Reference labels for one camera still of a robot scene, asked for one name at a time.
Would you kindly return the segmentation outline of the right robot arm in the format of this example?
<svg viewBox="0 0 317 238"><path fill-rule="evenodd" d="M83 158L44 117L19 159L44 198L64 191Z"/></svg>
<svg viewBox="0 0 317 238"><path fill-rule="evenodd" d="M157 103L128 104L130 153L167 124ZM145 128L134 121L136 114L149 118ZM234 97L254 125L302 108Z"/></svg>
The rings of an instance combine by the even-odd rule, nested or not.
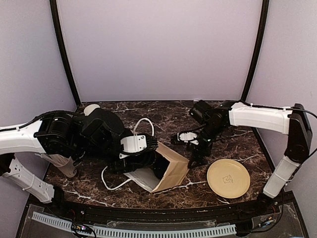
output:
<svg viewBox="0 0 317 238"><path fill-rule="evenodd" d="M185 132L179 138L194 144L195 159L202 152L208 153L210 145L231 126L247 126L288 136L283 157L263 188L264 196L253 203L253 211L257 215L265 214L272 207L271 198L280 193L302 164L313 155L313 131L308 116L314 117L315 114L305 110L301 104L273 107L245 101L224 101L213 108L200 100L193 105L189 114L202 128L198 133Z"/></svg>

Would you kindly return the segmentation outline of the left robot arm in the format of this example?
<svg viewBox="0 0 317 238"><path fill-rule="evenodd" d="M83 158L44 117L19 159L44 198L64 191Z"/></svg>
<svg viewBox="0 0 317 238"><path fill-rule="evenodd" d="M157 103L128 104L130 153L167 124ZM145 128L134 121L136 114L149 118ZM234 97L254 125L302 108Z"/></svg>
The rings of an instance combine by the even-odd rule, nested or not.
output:
<svg viewBox="0 0 317 238"><path fill-rule="evenodd" d="M96 108L87 115L51 111L28 123L1 128L0 175L50 204L59 216L66 216L70 206L63 190L27 170L16 153L39 154L71 177L76 173L75 163L86 155L105 159L112 173L124 174L152 165L157 148L153 134L130 131L111 111Z"/></svg>

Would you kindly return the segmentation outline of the right black frame post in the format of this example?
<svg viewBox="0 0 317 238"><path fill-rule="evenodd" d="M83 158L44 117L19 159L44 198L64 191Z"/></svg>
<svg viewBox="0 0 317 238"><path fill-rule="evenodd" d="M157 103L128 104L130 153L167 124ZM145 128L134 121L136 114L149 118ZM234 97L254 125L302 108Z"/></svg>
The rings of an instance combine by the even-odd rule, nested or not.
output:
<svg viewBox="0 0 317 238"><path fill-rule="evenodd" d="M247 97L249 95L251 85L255 76L255 72L256 72L256 68L257 68L257 64L258 64L258 60L259 60L259 56L261 52L262 42L264 38L264 33L265 33L268 9L269 9L269 0L263 0L254 50L253 50L248 74L246 77L246 81L244 84L244 88L242 91L242 95L240 98L242 101L247 100Z"/></svg>

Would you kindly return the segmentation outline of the brown paper bag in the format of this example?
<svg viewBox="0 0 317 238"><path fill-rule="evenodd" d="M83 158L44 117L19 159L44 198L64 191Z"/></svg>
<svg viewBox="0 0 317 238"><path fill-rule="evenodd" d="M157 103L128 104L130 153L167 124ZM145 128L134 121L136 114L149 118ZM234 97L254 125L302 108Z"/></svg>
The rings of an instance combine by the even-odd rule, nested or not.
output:
<svg viewBox="0 0 317 238"><path fill-rule="evenodd" d="M148 134L155 137L155 129L152 121L148 118L138 120L130 135ZM189 160L177 153L176 151L165 146L158 141L158 148L155 151L143 153L141 155L153 155L155 161L155 153L162 154L170 164L162 179L156 178L154 172L148 167L137 169L133 172L124 173L128 179L116 187L109 187L106 183L104 173L109 172L107 166L101 172L101 180L107 190L117 190L126 183L133 181L142 189L149 193L155 193L162 190L167 190L175 186L179 186L187 175Z"/></svg>

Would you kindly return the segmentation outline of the left black frame post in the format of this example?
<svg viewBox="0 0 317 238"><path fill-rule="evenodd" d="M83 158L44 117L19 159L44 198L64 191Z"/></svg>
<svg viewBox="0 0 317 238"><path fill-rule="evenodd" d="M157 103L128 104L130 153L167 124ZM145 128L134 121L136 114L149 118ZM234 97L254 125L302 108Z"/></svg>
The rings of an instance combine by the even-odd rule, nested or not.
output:
<svg viewBox="0 0 317 238"><path fill-rule="evenodd" d="M61 27L61 22L60 22L60 17L59 17L59 12L58 12L58 5L56 0L50 0L50 9L51 9L51 16L53 20L53 27L54 27L54 32L55 32L55 37L59 49L59 54L62 60L62 65L64 68L64 72L66 75L67 83L69 85L73 100L75 102L75 105L78 107L81 105L81 100L79 97L79 93L77 90L77 87L75 85L75 80L72 74L72 70L70 67L70 62L69 58L67 55L67 50L63 38L63 32L62 32L62 27Z"/></svg>

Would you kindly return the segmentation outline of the yellow plate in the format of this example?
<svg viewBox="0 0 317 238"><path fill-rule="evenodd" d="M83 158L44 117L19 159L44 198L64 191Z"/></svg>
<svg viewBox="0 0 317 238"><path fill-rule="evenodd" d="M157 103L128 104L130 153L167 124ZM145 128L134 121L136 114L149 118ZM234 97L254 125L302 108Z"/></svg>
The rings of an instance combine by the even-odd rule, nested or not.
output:
<svg viewBox="0 0 317 238"><path fill-rule="evenodd" d="M249 190L251 179L241 163L232 159L220 159L208 168L207 182L217 195L235 199Z"/></svg>

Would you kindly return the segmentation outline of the cup of wrapped straws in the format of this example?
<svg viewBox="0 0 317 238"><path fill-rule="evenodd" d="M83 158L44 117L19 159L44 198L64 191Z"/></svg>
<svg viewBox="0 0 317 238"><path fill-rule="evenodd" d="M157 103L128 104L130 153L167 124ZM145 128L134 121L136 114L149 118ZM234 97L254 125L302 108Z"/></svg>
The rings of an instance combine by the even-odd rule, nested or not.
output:
<svg viewBox="0 0 317 238"><path fill-rule="evenodd" d="M48 155L35 153L35 155L53 164L68 178L72 178L77 174L77 169L73 165L71 157L67 158L59 154Z"/></svg>

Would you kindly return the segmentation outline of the black frame post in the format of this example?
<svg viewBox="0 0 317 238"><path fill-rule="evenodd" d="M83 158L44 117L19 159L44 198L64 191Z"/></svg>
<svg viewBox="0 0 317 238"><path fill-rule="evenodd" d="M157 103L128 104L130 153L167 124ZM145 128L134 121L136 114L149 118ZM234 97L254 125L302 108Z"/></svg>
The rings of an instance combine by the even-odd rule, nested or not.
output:
<svg viewBox="0 0 317 238"><path fill-rule="evenodd" d="M251 85L255 76L255 72L256 72L256 68L257 68L257 64L258 64L258 60L259 60L259 56L261 52L262 42L264 38L264 33L265 33L268 9L269 9L269 0L263 0L254 50L253 50L248 74L246 77L246 81L244 84L244 88L242 91L242 95L240 98L242 101L247 100L247 97L249 95Z"/></svg>
<svg viewBox="0 0 317 238"><path fill-rule="evenodd" d="M70 62L69 58L67 55L67 50L63 38L63 32L62 32L62 27L61 27L61 22L60 22L60 17L59 17L59 12L58 12L58 5L56 0L50 0L50 9L51 9L51 16L53 20L53 27L54 27L54 32L55 32L55 37L59 49L59 54L62 60L62 65L64 68L64 72L66 75L67 83L69 85L73 100L75 102L75 105L78 107L81 105L81 100L79 97L79 93L77 90L77 87L75 85L75 80L72 74L72 70L70 67Z"/></svg>

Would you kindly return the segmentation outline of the black front rail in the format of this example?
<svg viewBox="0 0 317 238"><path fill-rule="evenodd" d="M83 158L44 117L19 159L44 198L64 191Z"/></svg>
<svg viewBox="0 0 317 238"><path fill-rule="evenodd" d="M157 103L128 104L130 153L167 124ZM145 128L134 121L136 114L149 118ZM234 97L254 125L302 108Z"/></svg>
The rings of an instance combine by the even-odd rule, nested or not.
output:
<svg viewBox="0 0 317 238"><path fill-rule="evenodd" d="M257 214L251 213L256 201L190 209L129 209L85 205L66 201L68 209L75 211L75 220L83 223L105 224L110 221L168 223L216 220L218 222L242 222Z"/></svg>

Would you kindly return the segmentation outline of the stack of paper cups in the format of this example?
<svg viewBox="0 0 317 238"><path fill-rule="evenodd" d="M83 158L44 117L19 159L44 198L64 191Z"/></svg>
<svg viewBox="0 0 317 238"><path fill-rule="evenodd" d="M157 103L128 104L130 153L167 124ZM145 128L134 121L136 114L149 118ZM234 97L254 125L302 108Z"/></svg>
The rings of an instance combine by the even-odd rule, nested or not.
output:
<svg viewBox="0 0 317 238"><path fill-rule="evenodd" d="M83 110L84 115L88 116L90 113L92 113L95 109L98 109L98 108L100 108L98 104L90 104L84 108Z"/></svg>

